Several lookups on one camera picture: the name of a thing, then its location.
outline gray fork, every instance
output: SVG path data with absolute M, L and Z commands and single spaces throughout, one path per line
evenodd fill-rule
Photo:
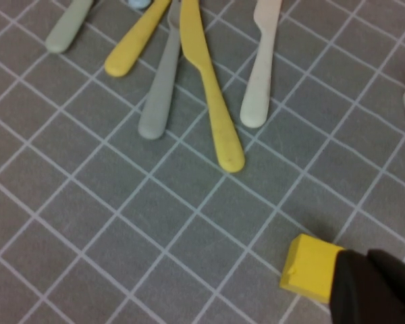
M 138 132 L 148 140 L 161 137 L 167 125 L 180 54 L 180 6 L 180 0 L 173 0 L 169 8 L 167 44 L 138 124 Z

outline yellow cube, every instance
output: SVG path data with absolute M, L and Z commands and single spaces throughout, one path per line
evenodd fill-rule
M 290 245 L 281 288 L 327 304 L 336 256 L 341 250 L 340 246 L 300 234 Z

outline knife handle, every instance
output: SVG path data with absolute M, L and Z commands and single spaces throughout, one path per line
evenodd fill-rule
M 215 70 L 211 65 L 209 67 L 201 70 L 201 78 L 209 107 L 217 160 L 225 171 L 238 172 L 244 167 L 244 151 L 227 105 L 223 100 Z
M 180 33 L 171 28 L 155 79 L 148 92 L 144 109 L 138 123 L 138 133 L 147 140 L 162 136 L 167 125 L 169 108 L 174 90 L 178 56 L 180 54 Z
M 132 69 L 170 2 L 156 0 L 124 35 L 105 61 L 105 71 L 110 76 L 124 76 Z
M 93 0 L 73 0 L 45 40 L 51 53 L 63 53 L 68 49 L 80 29 Z
M 261 127 L 267 120 L 274 46 L 275 35 L 262 33 L 240 110 L 240 119 L 249 128 Z

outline gray handle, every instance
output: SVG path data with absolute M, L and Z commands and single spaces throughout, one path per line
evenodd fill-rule
M 51 53 L 63 53 L 74 40 L 93 0 L 73 0 L 45 40 Z
M 138 132 L 148 140 L 158 139 L 165 131 L 174 90 L 179 53 L 180 33 L 178 29 L 173 28 L 169 32 L 161 62 L 148 92 L 138 124 Z

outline cutlery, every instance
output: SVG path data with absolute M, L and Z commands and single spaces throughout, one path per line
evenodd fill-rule
M 63 53 L 74 40 L 87 16 L 93 0 L 73 0 L 45 40 L 51 53 Z
M 240 110 L 240 119 L 249 128 L 260 127 L 267 120 L 273 50 L 281 3 L 282 0 L 258 0 L 254 11 L 261 41 Z
M 105 61 L 105 71 L 110 76 L 124 76 L 132 69 L 170 3 L 171 0 L 155 0 L 124 35 Z
M 167 125 L 180 54 L 180 0 L 172 1 L 168 24 L 167 44 L 138 124 L 138 132 L 148 140 L 161 137 Z
M 211 63 L 198 0 L 182 2 L 180 37 L 184 56 L 201 74 L 219 165 L 228 172 L 240 171 L 244 152 Z

